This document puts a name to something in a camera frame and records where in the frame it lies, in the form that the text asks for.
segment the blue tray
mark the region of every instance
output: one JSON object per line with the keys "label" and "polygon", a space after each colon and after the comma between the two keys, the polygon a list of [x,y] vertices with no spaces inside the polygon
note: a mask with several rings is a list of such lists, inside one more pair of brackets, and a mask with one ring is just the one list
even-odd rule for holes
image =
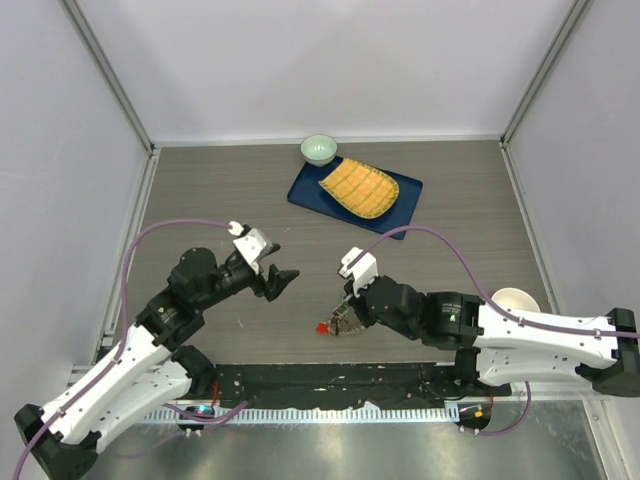
{"label": "blue tray", "polygon": [[[392,228],[408,225],[418,204],[422,182],[415,178],[405,177],[395,172],[383,170],[398,182],[400,194],[398,199],[383,215],[378,218],[366,220],[354,215],[340,205],[331,195],[318,184],[329,175],[340,163],[342,157],[336,157],[324,167],[314,167],[305,163],[298,177],[293,182],[291,190],[287,194],[289,202],[299,205],[314,212],[324,213],[343,222],[357,225],[377,233],[384,233]],[[392,238],[402,240],[407,232],[397,233]]]}

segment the gray wood surface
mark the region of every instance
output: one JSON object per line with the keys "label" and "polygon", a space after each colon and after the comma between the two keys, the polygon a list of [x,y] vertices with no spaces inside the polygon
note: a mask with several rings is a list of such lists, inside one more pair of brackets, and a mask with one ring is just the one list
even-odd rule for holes
{"label": "gray wood surface", "polygon": [[[359,143],[340,145],[339,153],[422,180],[412,223],[445,232],[489,291],[522,288],[548,311],[497,142]],[[175,217],[248,223],[282,244],[269,261],[302,272],[271,304],[242,292],[215,306],[190,343],[224,363],[451,359],[451,352],[426,348],[380,326],[352,337],[315,333],[340,300],[340,258],[377,235],[289,204],[286,195],[301,166],[295,145],[162,150],[145,225]],[[230,241],[223,230],[197,226],[170,227],[148,237],[131,272],[129,311],[135,315],[164,288],[183,251],[204,246],[224,259]],[[426,234],[387,240],[374,253],[382,273],[423,292],[475,293],[454,255]]]}

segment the reflective metal surface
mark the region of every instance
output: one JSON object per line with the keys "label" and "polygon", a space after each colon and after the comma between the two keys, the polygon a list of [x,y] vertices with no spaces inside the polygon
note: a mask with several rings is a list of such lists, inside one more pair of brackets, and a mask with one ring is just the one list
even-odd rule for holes
{"label": "reflective metal surface", "polygon": [[[492,428],[522,405],[496,404]],[[136,426],[103,453],[87,476],[112,479],[393,480],[606,478],[581,402],[534,402],[529,419],[505,436],[474,437],[452,424],[404,423],[228,427],[178,438],[141,458],[174,425]]]}

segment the gray floor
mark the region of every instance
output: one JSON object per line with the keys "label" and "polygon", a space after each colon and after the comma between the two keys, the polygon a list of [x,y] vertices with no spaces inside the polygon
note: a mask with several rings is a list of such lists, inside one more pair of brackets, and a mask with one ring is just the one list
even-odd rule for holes
{"label": "gray floor", "polygon": [[[496,404],[492,428],[522,405]],[[461,434],[450,423],[226,427],[179,438],[135,460],[177,431],[138,425],[121,435],[87,475],[91,480],[599,480],[605,479],[581,402],[536,402],[518,430],[501,437]]]}
{"label": "gray floor", "polygon": [[[444,231],[468,255],[489,291],[522,288],[548,311],[497,142],[359,143],[340,145],[339,153],[422,180],[412,223]],[[224,363],[452,358],[383,327],[345,338],[315,333],[318,321],[340,299],[340,258],[376,235],[289,204],[286,194],[301,166],[295,145],[162,150],[145,225],[174,217],[249,223],[282,244],[270,257],[278,267],[302,271],[276,302],[243,292],[214,307],[191,343]],[[206,227],[172,227],[149,237],[134,261],[130,311],[137,313],[165,286],[183,251],[205,246],[224,259],[230,240],[226,232]],[[416,289],[474,293],[457,259],[434,238],[412,232],[374,253],[381,273]]]}

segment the light green bowl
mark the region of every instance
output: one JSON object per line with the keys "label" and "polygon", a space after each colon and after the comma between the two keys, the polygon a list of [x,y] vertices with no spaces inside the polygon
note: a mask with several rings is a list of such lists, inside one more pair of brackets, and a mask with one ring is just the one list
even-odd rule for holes
{"label": "light green bowl", "polygon": [[300,145],[302,156],[311,165],[323,167],[336,156],[338,144],[328,135],[312,135]]}

